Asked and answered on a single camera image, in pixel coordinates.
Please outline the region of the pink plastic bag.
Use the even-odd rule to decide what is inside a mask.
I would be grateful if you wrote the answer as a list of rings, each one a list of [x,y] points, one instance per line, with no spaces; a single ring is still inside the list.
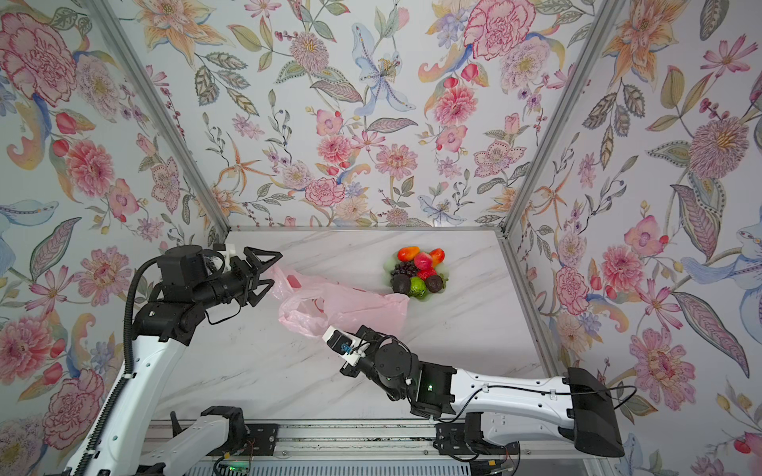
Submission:
[[[279,266],[265,277],[274,281],[269,295],[279,301],[280,323],[305,337],[319,338],[331,326],[356,333],[363,325],[397,335],[407,319],[405,295],[380,295]]]

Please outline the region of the purple mangosteen green cap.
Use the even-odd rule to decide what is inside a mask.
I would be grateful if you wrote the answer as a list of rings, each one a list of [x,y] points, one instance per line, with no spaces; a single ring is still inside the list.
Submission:
[[[425,280],[425,285],[429,293],[438,294],[445,288],[445,279],[440,275],[432,275]]]

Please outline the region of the light green fruit plate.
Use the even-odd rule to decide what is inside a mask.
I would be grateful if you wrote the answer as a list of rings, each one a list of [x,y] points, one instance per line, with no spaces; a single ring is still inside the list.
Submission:
[[[417,246],[401,248],[383,265],[385,284],[393,293],[418,301],[442,295],[450,279],[445,260],[442,248],[430,251]]]

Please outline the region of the pink red apple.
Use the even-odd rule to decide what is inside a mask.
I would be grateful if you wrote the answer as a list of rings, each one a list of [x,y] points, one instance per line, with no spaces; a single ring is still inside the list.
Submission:
[[[432,269],[432,267],[434,267],[434,259],[433,259],[433,257],[429,253],[426,253],[426,252],[420,252],[420,253],[418,253],[414,257],[413,263],[421,271]]]

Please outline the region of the red orange tomato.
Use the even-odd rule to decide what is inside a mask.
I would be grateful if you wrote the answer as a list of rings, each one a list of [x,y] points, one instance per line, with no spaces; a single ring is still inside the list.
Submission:
[[[445,261],[446,252],[443,249],[438,248],[438,249],[432,250],[430,253],[430,256],[432,257],[433,266],[437,267],[438,265],[440,265],[440,263],[443,263]]]

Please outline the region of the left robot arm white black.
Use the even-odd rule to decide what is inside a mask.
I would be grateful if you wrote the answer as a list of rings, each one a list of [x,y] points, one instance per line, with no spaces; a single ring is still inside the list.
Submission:
[[[142,453],[160,396],[196,329],[218,305],[256,307],[273,288],[264,274],[277,251],[184,245],[144,263],[130,284],[123,319],[123,364],[93,427],[65,475],[184,475],[204,456],[236,454],[252,439],[240,408],[216,406],[155,456]]]

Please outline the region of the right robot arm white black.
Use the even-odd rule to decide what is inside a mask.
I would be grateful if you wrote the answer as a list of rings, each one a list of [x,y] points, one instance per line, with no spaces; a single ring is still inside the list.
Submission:
[[[323,334],[343,359],[341,374],[364,375],[413,416],[464,424],[466,445],[492,450],[528,440],[567,440],[596,457],[625,454],[615,392],[589,371],[571,368],[541,379],[496,377],[419,359],[398,338],[365,325]]]

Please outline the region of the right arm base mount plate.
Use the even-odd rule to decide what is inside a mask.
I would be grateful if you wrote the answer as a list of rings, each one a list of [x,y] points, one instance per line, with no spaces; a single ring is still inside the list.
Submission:
[[[443,456],[474,457],[518,456],[521,452],[518,442],[494,444],[487,442],[477,430],[468,430],[465,422],[435,425],[434,449]]]

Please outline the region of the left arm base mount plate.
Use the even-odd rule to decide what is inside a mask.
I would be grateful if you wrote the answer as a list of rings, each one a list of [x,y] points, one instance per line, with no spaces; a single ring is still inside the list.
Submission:
[[[230,430],[230,456],[273,456],[278,441],[279,424],[236,424]]]

